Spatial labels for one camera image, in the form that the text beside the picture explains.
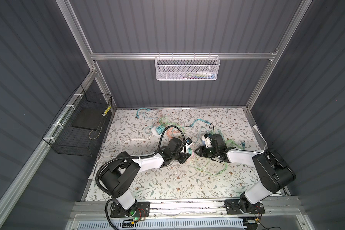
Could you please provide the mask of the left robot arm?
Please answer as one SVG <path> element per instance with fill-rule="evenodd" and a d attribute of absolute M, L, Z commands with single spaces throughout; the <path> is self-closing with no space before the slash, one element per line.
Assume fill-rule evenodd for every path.
<path fill-rule="evenodd" d="M 133 157 L 124 151 L 99 168 L 95 176 L 96 185 L 124 211 L 131 212 L 137 208 L 138 203 L 129 190 L 135 177 L 148 170 L 166 167 L 172 161 L 185 163 L 191 156 L 188 149 L 192 144 L 190 138 L 172 138 L 168 145 L 159 147 L 150 155 Z"/>

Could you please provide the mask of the white power strip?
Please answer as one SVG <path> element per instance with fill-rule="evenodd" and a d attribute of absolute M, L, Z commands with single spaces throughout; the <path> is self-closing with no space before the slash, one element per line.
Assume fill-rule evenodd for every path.
<path fill-rule="evenodd" d="M 161 136 L 161 135 L 158 135 L 158 134 L 156 133 L 156 126 L 151 128 L 151 132 L 152 132 L 152 134 L 153 134 L 154 136 L 156 136 L 156 137 L 160 137 L 160 136 Z"/>

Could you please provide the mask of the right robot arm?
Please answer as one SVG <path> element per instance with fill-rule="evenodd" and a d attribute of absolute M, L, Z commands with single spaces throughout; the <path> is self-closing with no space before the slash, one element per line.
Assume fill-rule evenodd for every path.
<path fill-rule="evenodd" d="M 256 169 L 259 181 L 240 195 L 239 205 L 249 209 L 296 179 L 296 174 L 276 151 L 249 151 L 227 147 L 219 134 L 205 134 L 194 153 L 200 157 L 226 163 L 245 164 Z"/>

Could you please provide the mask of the teal charger on white strip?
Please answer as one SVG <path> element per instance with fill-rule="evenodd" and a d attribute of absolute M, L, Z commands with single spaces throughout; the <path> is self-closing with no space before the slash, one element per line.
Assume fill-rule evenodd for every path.
<path fill-rule="evenodd" d="M 156 127 L 156 133 L 158 135 L 161 135 L 164 130 L 165 130 L 165 126 L 163 126 L 163 125 L 160 125 L 160 126 Z"/>

